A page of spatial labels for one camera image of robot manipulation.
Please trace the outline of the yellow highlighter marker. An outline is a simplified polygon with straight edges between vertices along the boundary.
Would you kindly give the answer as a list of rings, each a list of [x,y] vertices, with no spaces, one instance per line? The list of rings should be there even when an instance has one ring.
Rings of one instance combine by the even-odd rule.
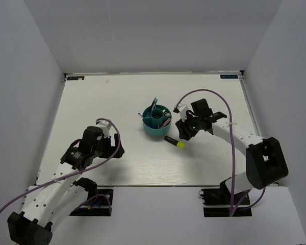
[[[165,140],[166,142],[168,142],[168,143],[170,143],[170,144],[172,144],[172,145],[174,145],[174,146],[180,148],[180,149],[183,149],[184,146],[185,146],[182,142],[180,142],[180,141],[178,141],[178,140],[176,140],[176,139],[174,139],[174,138],[172,138],[172,137],[169,137],[169,136],[165,136],[165,137],[164,137],[164,140]]]

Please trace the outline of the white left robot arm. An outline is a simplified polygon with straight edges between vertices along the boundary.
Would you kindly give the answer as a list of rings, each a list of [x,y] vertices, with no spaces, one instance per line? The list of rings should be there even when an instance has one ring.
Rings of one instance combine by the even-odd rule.
[[[10,238],[17,244],[49,244],[58,225],[79,206],[97,199],[97,184],[82,177],[93,169],[92,162],[121,158],[124,154],[120,134],[109,135],[111,125],[100,121],[88,126],[80,139],[70,144],[48,183],[37,187],[38,195],[19,213],[8,217]]]

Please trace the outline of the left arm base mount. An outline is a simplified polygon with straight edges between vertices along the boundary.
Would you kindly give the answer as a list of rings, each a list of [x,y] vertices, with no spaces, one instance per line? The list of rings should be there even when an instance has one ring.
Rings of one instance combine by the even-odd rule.
[[[113,188],[98,188],[95,192],[99,196],[89,200],[83,206],[70,213],[70,216],[109,217],[112,214]]]

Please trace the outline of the blue ballpoint pen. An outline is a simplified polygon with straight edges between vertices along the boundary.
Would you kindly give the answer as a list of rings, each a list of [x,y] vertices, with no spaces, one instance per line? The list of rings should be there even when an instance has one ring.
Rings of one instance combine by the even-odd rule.
[[[152,117],[151,116],[148,116],[148,117],[144,117],[141,113],[138,113],[138,115],[141,117],[143,123],[152,128]]]

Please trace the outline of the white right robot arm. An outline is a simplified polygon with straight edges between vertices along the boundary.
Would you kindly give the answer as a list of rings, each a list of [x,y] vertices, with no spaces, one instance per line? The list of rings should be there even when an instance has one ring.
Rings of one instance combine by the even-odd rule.
[[[222,181],[218,192],[210,194],[211,198],[230,204],[239,193],[254,188],[261,190],[289,174],[276,138],[250,134],[231,123],[224,113],[214,113],[205,99],[195,101],[191,106],[189,109],[180,104],[174,109],[181,117],[175,123],[180,139],[188,141],[203,130],[230,143],[245,156],[245,171]]]

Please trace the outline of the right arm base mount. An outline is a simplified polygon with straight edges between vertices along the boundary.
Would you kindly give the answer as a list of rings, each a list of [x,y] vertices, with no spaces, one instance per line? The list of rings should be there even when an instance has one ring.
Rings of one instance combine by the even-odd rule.
[[[230,198],[223,196],[217,188],[205,188],[198,192],[202,198],[204,217],[230,217]],[[240,192],[234,196],[234,206],[245,197],[236,209],[233,217],[251,217],[252,211],[248,194]]]

